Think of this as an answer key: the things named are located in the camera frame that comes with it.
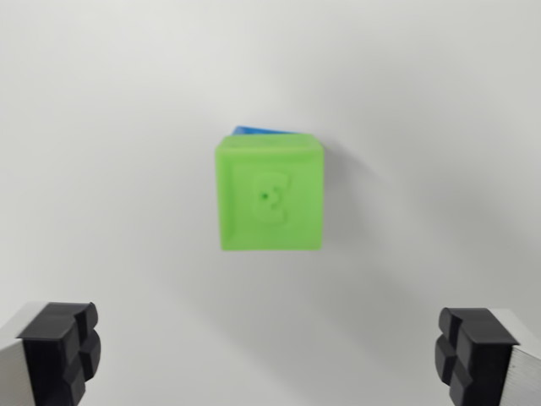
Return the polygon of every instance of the black rubber pad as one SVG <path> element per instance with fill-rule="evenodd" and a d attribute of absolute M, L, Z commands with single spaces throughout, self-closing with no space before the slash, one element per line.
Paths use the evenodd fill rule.
<path fill-rule="evenodd" d="M 498 406 L 519 342 L 488 309 L 443 309 L 436 370 L 456 406 Z"/>
<path fill-rule="evenodd" d="M 20 333 L 36 406 L 76 406 L 96 373 L 96 306 L 50 303 Z"/>

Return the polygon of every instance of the green cube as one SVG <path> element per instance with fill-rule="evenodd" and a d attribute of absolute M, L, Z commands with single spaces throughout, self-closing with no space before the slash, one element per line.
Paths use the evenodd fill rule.
<path fill-rule="evenodd" d="M 224 250 L 318 250 L 324 150 L 310 134 L 226 137 L 216 148 Z"/>

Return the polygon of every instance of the blue block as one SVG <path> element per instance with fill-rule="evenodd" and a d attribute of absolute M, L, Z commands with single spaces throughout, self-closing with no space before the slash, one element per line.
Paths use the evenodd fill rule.
<path fill-rule="evenodd" d="M 296 134 L 289 131 L 276 131 L 274 129 L 256 129 L 254 127 L 238 126 L 232 135 L 250 135 L 250 134 Z"/>

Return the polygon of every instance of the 3d printed block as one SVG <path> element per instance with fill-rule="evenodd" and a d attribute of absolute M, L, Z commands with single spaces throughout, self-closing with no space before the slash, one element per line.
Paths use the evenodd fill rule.
<path fill-rule="evenodd" d="M 0 404 L 76 406 L 101 355 L 90 304 L 30 303 L 0 329 Z"/>
<path fill-rule="evenodd" d="M 541 343 L 509 310 L 443 309 L 436 370 L 456 406 L 541 405 Z"/>
<path fill-rule="evenodd" d="M 216 149 L 224 250 L 318 250 L 324 150 L 310 134 L 237 128 Z"/>

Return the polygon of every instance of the white background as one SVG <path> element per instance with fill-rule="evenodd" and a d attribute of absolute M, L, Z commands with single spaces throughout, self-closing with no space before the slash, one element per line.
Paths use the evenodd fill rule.
<path fill-rule="evenodd" d="M 0 320 L 94 301 L 84 406 L 451 405 L 444 306 L 537 334 L 541 3 L 0 0 Z M 222 252 L 237 124 L 326 151 L 324 249 Z"/>

